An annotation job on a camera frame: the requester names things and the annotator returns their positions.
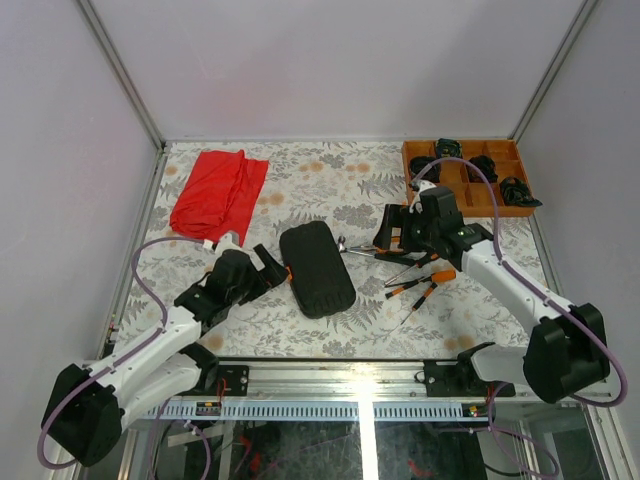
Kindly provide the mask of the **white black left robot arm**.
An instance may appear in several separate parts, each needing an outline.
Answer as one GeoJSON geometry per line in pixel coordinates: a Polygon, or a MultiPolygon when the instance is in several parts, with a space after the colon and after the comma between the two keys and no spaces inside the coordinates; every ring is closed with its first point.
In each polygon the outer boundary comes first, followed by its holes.
{"type": "Polygon", "coordinates": [[[211,271],[191,284],[160,320],[134,340],[90,365],[72,363],[57,376],[38,443],[55,441],[72,462],[91,467],[124,431],[172,397],[208,394],[221,386],[219,360],[200,339],[244,305],[290,276],[263,245],[251,253],[219,247],[211,271]]]}

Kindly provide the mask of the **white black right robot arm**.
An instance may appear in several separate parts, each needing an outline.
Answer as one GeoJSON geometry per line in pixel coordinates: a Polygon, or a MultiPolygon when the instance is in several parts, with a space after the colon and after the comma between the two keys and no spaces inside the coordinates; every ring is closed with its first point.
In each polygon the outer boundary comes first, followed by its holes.
{"type": "Polygon", "coordinates": [[[464,220],[449,188],[429,187],[408,206],[386,205],[374,244],[387,249],[394,236],[401,251],[434,254],[477,281],[529,337],[521,348],[488,343],[468,351],[469,361],[455,372],[463,392],[478,394],[491,382],[523,384],[556,403],[610,375],[599,310],[577,306],[528,275],[500,252],[484,226],[464,220]]]}

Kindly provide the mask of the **black plastic tool case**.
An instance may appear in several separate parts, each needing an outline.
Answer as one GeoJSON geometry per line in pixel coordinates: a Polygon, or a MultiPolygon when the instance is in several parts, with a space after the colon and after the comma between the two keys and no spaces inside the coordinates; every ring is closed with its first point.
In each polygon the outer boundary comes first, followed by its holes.
{"type": "Polygon", "coordinates": [[[282,233],[279,248],[304,316],[319,319],[348,310],[356,291],[329,226],[321,220],[282,233]]]}

